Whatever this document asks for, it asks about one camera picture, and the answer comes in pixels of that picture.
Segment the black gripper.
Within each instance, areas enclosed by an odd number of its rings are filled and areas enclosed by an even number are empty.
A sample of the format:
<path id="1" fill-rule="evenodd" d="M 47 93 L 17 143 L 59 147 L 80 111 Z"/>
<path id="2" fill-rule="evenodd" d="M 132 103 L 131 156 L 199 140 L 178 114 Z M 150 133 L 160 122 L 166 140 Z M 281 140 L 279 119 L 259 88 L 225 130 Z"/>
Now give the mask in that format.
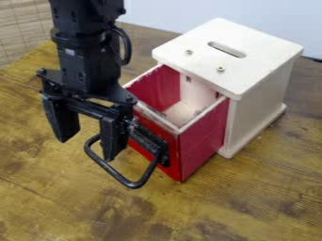
<path id="1" fill-rule="evenodd" d="M 64 143 L 80 130 L 79 114 L 99 121 L 103 159 L 111 162 L 126 149 L 127 128 L 134 122 L 138 98 L 119 83 L 95 92 L 84 92 L 63 85 L 59 70 L 40 69 L 41 103 L 55 137 Z"/>

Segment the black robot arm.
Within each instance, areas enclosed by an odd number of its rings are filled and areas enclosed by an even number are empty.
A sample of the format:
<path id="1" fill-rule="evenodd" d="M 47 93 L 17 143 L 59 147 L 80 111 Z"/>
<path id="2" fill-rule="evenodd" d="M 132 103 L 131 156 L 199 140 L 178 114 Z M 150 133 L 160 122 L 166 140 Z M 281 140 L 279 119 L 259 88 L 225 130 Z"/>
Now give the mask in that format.
<path id="1" fill-rule="evenodd" d="M 41 69 L 41 102 L 55 136 L 64 142 L 80 130 L 79 116 L 99 120 L 103 160 L 127 147 L 138 98 L 120 86 L 120 68 L 131 61 L 132 44 L 116 26 L 123 0 L 49 0 L 58 70 Z"/>

